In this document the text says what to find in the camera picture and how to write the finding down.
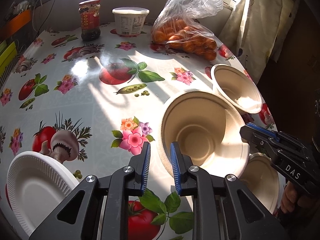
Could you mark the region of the person right hand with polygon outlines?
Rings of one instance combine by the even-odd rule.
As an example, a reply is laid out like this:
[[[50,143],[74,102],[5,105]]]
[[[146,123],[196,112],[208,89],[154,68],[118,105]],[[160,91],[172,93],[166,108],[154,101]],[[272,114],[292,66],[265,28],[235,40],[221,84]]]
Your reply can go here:
[[[318,208],[319,198],[299,196],[297,187],[289,181],[281,198],[280,209],[283,213],[291,213],[297,206],[306,209]]]

